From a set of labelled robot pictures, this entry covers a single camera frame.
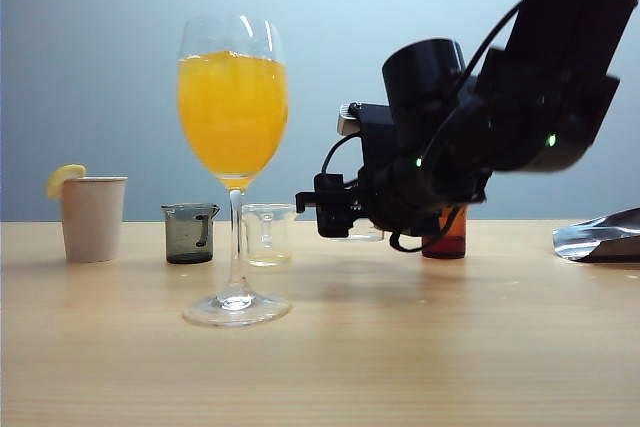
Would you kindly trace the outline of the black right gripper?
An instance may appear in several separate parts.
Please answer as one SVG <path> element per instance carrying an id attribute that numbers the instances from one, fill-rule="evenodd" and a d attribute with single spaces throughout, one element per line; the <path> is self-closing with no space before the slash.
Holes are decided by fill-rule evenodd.
<path id="1" fill-rule="evenodd" d="M 464 197 L 451 138 L 433 140 L 457 107 L 446 97 L 463 68 L 459 45 L 442 38 L 413 43 L 384 62 L 388 104 L 365 104 L 358 114 L 363 165 L 355 195 L 376 227 L 432 236 L 440 209 Z"/>

